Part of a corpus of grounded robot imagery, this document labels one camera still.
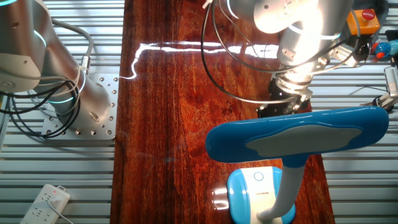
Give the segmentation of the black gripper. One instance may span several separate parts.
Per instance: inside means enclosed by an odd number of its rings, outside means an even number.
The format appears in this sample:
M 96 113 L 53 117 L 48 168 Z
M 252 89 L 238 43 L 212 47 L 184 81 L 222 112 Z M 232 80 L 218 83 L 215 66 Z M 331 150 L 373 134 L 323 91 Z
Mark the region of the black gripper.
M 257 116 L 259 118 L 304 113 L 305 111 L 310 111 L 309 99 L 302 101 L 299 94 L 288 93 L 282 90 L 277 86 L 276 79 L 271 80 L 268 91 L 271 101 L 286 100 L 288 98 L 294 98 L 294 100 L 288 101 L 286 103 L 277 103 L 270 105 L 264 104 L 257 107 Z

